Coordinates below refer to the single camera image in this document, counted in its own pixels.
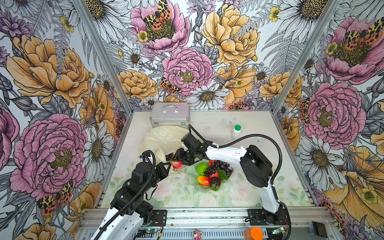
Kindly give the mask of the red pink apple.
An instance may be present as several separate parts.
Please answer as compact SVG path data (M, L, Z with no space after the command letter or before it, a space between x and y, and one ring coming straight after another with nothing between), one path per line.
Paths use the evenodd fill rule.
M181 161L171 161L171 165L173 166L173 170L176 171L183 166Z

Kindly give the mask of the translucent cream plastic bag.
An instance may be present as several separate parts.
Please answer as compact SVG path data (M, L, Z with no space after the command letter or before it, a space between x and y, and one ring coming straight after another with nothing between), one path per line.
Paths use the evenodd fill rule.
M188 134L185 128L177 126L159 126L151 129L139 145L139 153L152 151L156 157L156 164L166 162L166 155L175 153L182 148L181 139Z

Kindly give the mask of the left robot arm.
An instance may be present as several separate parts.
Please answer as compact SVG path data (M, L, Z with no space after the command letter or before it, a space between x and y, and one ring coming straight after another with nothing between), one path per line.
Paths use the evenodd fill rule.
M171 163L156 166L140 162L132 177L116 192L102 223L92 236L93 240L128 240L153 216L153 206L144 200L144 194L168 177Z

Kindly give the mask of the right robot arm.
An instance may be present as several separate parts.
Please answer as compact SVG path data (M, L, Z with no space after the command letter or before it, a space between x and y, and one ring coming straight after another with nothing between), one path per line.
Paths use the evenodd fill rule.
M250 145L247 148L233 148L232 145L248 138L259 137L270 141L277 149L278 165L273 170L271 161L261 150ZM261 220L269 225L276 225L279 220L290 222L287 206L282 203L277 195L274 180L277 177L283 163L283 155L278 143L271 137L262 134L251 134L241 137L229 144L218 145L212 141L195 138L192 134L186 134L181 139L182 147L176 152L166 155L168 162L181 162L184 166L191 166L198 161L216 160L241 166L248 182L259 188L263 208L260 213Z

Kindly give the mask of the green bumpy fruit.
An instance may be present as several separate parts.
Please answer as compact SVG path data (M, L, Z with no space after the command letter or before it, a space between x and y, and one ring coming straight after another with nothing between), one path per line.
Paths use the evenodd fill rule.
M206 163L200 163L197 168L196 168L196 172L200 175L200 176L204 176L205 175L205 172L207 171L207 169L209 168L209 165L206 164Z

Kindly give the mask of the yellow orange mango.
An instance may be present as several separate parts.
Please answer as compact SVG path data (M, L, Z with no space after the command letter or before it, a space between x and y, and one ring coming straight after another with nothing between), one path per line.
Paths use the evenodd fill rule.
M205 176L198 176L197 181L200 185L202 186L210 186L210 178L205 177Z

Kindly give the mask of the red strawberry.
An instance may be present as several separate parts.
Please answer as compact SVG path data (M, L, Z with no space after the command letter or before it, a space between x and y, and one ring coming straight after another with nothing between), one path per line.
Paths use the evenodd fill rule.
M214 164L215 162L216 162L216 160L209 160L208 165L211 166L211 164Z

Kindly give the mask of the light green plate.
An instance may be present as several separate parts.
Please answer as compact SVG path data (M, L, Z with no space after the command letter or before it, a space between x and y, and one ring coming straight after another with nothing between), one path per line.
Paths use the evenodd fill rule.
M196 168L197 168L197 166L198 166L200 163L206 163L206 164L208 164L208 163L209 163L209 160L207 160L207 161L200 161L200 162L198 162L198 163L196 163L196 164L194 164L194 165L192 165L192 166L190 166L190 167L187 168L187 173L188 173L188 175L189 175L189 179L190 179L190 183L191 183L191 185L193 185L193 186L197 186L198 188L202 189L203 191L211 190L211 191L217 192L217 191L219 191L220 189L222 189L224 183L226 183L226 182L229 180L229 178L230 178L231 176L230 176L230 177L227 177L227 175L226 175L225 173L220 174L219 178L221 179L221 186L220 186L218 189L212 189L210 186L207 186L207 187L206 187L206 186L202 186L202 185L200 185L200 184L198 183L198 181L197 181L197 177L200 176L200 175L196 172Z

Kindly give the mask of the white bottle green cap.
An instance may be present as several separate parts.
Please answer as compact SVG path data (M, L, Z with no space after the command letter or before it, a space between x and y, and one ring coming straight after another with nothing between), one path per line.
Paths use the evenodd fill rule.
M240 137L241 130L242 130L242 127L240 125L235 125L232 130L231 137L233 139L238 139Z

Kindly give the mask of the red white small object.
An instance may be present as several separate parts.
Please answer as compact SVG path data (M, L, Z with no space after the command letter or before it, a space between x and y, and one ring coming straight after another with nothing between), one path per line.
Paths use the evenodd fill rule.
M195 229L193 232L193 239L194 240L202 240L204 236L204 233L198 229Z

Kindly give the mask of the orange round cap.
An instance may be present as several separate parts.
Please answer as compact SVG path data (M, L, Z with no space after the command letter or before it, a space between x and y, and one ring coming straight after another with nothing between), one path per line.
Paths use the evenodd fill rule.
M245 230L244 238L245 240L263 240L264 234L260 228L251 227Z

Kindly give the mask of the green circuit board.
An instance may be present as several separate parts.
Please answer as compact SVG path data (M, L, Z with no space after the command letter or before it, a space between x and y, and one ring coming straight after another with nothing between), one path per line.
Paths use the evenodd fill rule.
M272 234L273 235L279 235L279 234L284 234L286 232L285 228L284 227L279 227L277 229L274 229L272 231Z

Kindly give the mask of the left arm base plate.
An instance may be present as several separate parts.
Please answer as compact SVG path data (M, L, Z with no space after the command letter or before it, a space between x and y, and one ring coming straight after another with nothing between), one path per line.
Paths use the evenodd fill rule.
M165 227L167 222L167 210L151 210L144 216L144 226Z

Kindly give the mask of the aluminium front rail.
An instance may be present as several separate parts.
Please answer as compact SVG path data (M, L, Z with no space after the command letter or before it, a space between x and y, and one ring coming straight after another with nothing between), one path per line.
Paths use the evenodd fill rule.
M167 210L165 227L141 226L129 240L192 240L193 232L198 229L204 233L204 240L243 240L245 230L258 227L263 231L265 240L283 240L290 235L291 240L340 240L341 234L325 207L289 207L288 225L251 226L245 222L248 209L260 208L170 208ZM310 222L323 223L328 238L313 236ZM284 227L284 234L273 235L272 231Z

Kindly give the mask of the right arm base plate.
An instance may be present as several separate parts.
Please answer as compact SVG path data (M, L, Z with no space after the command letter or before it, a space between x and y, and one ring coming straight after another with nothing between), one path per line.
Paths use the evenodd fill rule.
M245 222L249 222L251 226L288 225L290 222L287 211L282 207L276 213L264 209L248 209L247 213Z

